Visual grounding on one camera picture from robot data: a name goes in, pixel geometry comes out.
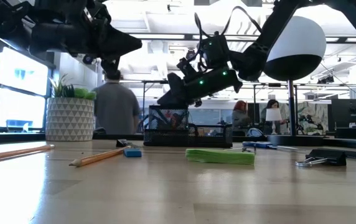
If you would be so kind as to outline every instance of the black binder clip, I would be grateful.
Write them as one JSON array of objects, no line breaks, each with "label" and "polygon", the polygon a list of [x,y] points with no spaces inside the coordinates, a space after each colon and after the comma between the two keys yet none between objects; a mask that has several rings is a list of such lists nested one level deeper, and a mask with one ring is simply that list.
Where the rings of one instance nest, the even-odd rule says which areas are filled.
[{"label": "black binder clip", "polygon": [[333,166],[346,166],[347,160],[344,151],[314,149],[305,156],[306,160],[296,162],[296,166],[311,167],[315,164],[328,164]]},{"label": "black binder clip", "polygon": [[129,145],[129,142],[127,142],[126,139],[117,139],[116,141],[116,147],[126,147]]}]

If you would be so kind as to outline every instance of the white geometric planter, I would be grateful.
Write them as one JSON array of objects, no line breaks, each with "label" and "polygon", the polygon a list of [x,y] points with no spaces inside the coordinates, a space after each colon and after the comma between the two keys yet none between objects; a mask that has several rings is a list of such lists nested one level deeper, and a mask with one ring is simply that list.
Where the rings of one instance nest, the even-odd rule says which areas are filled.
[{"label": "white geometric planter", "polygon": [[47,141],[91,141],[94,102],[79,98],[49,98],[45,138]]}]

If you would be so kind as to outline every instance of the blue eraser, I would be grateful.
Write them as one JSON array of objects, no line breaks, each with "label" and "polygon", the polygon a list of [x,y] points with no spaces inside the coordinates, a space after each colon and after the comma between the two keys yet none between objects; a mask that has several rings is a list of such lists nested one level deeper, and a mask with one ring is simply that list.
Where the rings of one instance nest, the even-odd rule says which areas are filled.
[{"label": "blue eraser", "polygon": [[142,157],[142,152],[139,149],[124,149],[123,152],[126,157]]}]

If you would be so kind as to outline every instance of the woman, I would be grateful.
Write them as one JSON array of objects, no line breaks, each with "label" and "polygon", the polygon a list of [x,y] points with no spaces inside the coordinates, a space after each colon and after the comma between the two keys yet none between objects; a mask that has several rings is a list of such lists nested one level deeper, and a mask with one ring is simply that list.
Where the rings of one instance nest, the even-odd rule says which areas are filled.
[{"label": "woman", "polygon": [[247,115],[247,104],[243,100],[236,102],[232,112],[233,135],[246,136],[251,119]]},{"label": "woman", "polygon": [[281,134],[280,133],[280,125],[281,124],[286,124],[287,121],[281,120],[281,121],[266,121],[266,109],[270,108],[279,108],[279,102],[276,100],[269,100],[268,103],[266,104],[266,108],[264,108],[261,112],[261,122],[264,123],[264,134],[272,134],[272,122],[275,123],[275,132],[276,134]]}]

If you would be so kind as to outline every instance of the green plant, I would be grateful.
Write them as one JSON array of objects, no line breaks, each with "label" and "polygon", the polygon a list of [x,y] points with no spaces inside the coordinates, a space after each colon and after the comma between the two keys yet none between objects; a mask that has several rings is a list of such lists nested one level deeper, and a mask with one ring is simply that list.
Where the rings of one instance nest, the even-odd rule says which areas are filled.
[{"label": "green plant", "polygon": [[74,97],[86,100],[95,100],[96,93],[89,92],[86,88],[76,88],[74,89]]},{"label": "green plant", "polygon": [[63,93],[66,91],[65,90],[66,89],[66,84],[65,84],[66,76],[67,76],[67,74],[62,75],[62,77],[59,78],[58,82],[55,82],[55,80],[49,78],[51,85],[53,87],[52,95],[54,97],[66,97],[66,96],[63,96]]},{"label": "green plant", "polygon": [[54,97],[69,97],[87,100],[95,99],[95,92],[89,92],[86,88],[74,88],[73,85],[66,85],[66,76],[67,74],[62,75],[58,82],[55,82],[55,80],[50,78],[53,87],[52,95]]}]

